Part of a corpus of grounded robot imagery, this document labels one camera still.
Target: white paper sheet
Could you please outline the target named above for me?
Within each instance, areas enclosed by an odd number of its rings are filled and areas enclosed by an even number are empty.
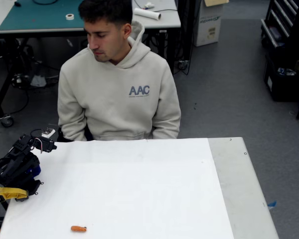
[[[0,239],[233,239],[207,139],[57,145]]]

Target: hoodie sleeve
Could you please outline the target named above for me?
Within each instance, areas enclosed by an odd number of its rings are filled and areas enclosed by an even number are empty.
[[[180,108],[174,78],[167,62],[161,81],[158,107],[152,124],[155,127],[153,139],[177,138]]]
[[[86,141],[84,109],[77,102],[62,70],[59,79],[58,114],[59,126],[66,139]]]

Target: white box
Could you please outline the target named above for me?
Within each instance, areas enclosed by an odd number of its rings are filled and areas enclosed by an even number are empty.
[[[229,0],[202,0],[194,26],[194,45],[218,42],[223,4]]]

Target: nose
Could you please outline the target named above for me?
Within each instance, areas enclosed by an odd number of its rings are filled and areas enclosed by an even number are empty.
[[[98,39],[96,37],[94,37],[94,36],[90,37],[89,44],[90,44],[90,48],[91,49],[98,49],[98,48],[100,48],[100,44],[98,42]]]

